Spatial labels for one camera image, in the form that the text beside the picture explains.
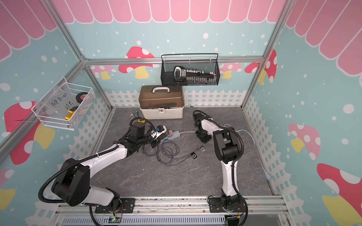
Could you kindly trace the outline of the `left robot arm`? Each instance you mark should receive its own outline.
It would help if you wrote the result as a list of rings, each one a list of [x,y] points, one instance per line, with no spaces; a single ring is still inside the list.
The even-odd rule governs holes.
[[[90,179],[145,145],[157,147],[166,136],[166,126],[154,126],[150,120],[142,117],[133,118],[127,132],[111,147],[80,160],[67,159],[61,169],[41,186],[38,198],[44,203],[102,206],[106,211],[116,213],[123,208],[120,195],[110,188],[92,186]]]

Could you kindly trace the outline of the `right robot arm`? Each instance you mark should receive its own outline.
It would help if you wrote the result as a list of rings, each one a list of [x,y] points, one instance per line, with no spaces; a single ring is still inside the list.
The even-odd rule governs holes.
[[[222,126],[211,116],[201,110],[193,112],[195,132],[202,143],[211,139],[217,159],[222,166],[222,195],[223,207],[231,211],[240,207],[247,210],[245,198],[241,195],[237,185],[237,162],[244,154],[244,144],[241,136],[233,127]]]

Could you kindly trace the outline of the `black mp3 player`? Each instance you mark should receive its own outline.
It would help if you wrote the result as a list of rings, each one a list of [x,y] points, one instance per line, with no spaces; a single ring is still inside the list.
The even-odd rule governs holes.
[[[192,157],[193,159],[196,159],[196,158],[197,158],[197,155],[196,155],[195,153],[191,153],[190,155],[191,155],[191,157]]]

